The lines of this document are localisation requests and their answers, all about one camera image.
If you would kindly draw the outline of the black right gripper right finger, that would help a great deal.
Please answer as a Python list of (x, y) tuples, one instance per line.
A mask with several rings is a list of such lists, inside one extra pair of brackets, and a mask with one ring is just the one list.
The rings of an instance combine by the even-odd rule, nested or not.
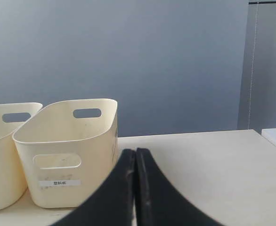
[(138, 226), (220, 226), (188, 201), (164, 176), (151, 152), (136, 149)]

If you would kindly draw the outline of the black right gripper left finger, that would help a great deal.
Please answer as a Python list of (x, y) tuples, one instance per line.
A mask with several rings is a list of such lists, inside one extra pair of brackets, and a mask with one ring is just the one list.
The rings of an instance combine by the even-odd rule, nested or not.
[(124, 149), (101, 186), (54, 226), (130, 226), (133, 217), (136, 153)]

